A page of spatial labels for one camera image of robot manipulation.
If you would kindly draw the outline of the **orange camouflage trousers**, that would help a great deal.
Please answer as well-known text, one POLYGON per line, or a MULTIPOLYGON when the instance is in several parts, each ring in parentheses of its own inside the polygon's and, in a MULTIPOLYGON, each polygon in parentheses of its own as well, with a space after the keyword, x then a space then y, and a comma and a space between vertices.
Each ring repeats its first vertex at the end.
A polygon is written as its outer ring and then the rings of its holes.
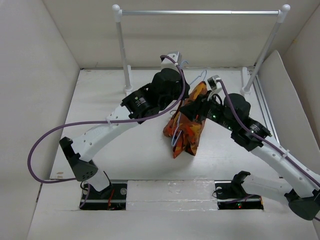
MULTIPOLYGON (((174 131, 177 127, 178 112, 180 112, 182 104, 180 103, 177 111, 170 118, 166 126, 163 128, 163 135, 165 137, 173 137, 174 131)), ((176 146, 172 147, 172 157, 177 158, 182 152, 186 152, 195 156, 200 144, 201 134, 205 127, 205 120, 201 122, 190 121, 185 115, 181 114, 179 130, 182 130, 176 146)))

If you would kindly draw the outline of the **blue wire hanger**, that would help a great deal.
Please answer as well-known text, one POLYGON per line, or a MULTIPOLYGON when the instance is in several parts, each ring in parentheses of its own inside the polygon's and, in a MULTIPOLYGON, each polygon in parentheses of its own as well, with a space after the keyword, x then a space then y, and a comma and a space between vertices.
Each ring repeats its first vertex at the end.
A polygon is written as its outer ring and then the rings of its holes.
MULTIPOLYGON (((191 82, 189 82, 188 84, 191 86, 193 83, 196 82, 196 80, 198 80, 199 78, 203 77, 203 80, 206 78, 207 76, 207 69, 204 69, 194 80, 192 80, 191 82)), ((171 139, 171 146, 172 147, 175 147, 176 144, 177 144, 177 141, 182 133, 182 130, 179 130, 179 125, 180 125, 180 121, 181 121, 181 113, 178 112, 178 118, 177 118, 177 122, 176 122, 176 128, 174 130, 174 133, 173 133, 173 137, 171 139)))

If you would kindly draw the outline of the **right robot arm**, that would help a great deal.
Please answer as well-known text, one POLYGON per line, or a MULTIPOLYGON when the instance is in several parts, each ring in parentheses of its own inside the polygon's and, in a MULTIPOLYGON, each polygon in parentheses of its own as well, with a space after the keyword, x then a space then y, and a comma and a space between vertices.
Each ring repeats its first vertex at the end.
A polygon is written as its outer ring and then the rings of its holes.
POLYGON ((271 132, 249 116, 250 110, 250 103, 237 93, 226 95, 222 103, 201 94, 180 109, 191 121, 211 120, 229 130, 237 145, 266 162, 285 180, 284 183, 269 181, 240 171, 226 190, 216 192, 217 198, 227 199, 226 193, 239 199, 259 195, 288 206, 304 220, 316 219, 320 212, 319 174, 308 170, 280 144, 268 141, 271 132))

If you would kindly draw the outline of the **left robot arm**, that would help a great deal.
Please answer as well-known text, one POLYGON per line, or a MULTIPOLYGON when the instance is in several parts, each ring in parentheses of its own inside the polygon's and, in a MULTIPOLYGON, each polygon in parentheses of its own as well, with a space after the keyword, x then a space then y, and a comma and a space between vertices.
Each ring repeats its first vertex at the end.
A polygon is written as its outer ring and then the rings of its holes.
POLYGON ((189 90, 189 84, 177 70, 163 68, 150 83, 126 96, 105 124, 94 126, 74 139, 63 137, 59 145, 76 180, 87 182, 98 197, 107 198, 113 185, 93 157, 125 131, 165 110, 172 101, 188 98, 189 90))

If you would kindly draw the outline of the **white clothes rack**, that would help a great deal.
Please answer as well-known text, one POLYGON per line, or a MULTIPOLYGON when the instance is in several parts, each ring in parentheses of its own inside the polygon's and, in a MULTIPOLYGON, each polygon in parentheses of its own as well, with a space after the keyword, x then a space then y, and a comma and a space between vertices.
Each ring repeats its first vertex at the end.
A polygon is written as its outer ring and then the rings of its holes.
POLYGON ((128 65, 124 36, 122 31, 121 20, 124 16, 201 16, 201 15, 233 15, 233 16, 276 16, 277 20, 270 32, 270 35, 263 46, 258 60, 255 64, 254 70, 250 76, 243 72, 243 87, 240 92, 244 95, 251 93, 251 87, 254 80, 263 64, 263 61, 280 29, 280 26, 285 21, 291 6, 289 4, 284 4, 279 10, 123 10, 117 4, 112 6, 112 11, 114 15, 114 21, 116 26, 117 39, 119 43, 120 56, 122 61, 123 73, 124 73, 124 92, 128 95, 133 91, 133 86, 131 83, 131 66, 128 65))

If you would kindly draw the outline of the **aluminium side rail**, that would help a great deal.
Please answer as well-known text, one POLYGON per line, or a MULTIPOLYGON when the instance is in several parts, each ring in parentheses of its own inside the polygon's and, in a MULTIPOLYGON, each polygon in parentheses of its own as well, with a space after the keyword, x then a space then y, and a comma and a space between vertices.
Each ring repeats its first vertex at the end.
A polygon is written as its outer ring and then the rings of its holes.
POLYGON ((264 121, 264 125, 268 128, 268 130, 271 132, 271 138, 273 139, 273 142, 278 142, 279 138, 277 135, 277 131, 275 128, 275 125, 273 123, 273 119, 272 119, 272 115, 271 112, 269 110, 268 107, 268 103, 267 100, 265 98, 264 92, 263 92, 263 88, 262 85, 260 83, 259 77, 256 76, 253 84, 252 84, 254 90, 255 90, 255 94, 260 106, 260 110, 262 113, 262 117, 263 117, 263 121, 264 121))

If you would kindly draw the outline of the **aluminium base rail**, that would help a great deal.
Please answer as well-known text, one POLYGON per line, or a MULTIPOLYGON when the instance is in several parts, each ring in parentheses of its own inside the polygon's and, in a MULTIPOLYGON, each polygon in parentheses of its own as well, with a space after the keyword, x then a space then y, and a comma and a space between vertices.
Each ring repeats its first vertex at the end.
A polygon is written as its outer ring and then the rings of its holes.
POLYGON ((228 180, 118 180, 106 196, 81 185, 79 208, 106 211, 263 210, 262 198, 228 193, 228 180))

